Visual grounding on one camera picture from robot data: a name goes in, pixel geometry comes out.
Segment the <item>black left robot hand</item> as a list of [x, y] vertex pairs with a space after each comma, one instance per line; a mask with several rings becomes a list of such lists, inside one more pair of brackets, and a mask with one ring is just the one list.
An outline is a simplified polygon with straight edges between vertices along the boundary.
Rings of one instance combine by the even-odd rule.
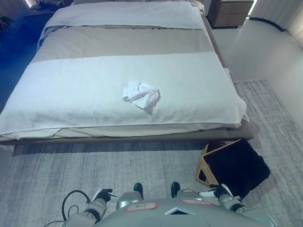
[[114, 195], [112, 192], [113, 189], [102, 189], [96, 192], [93, 200], [95, 201], [98, 199], [102, 199], [105, 203], [107, 203], [109, 201], [116, 201], [117, 199], [119, 199], [119, 197]]

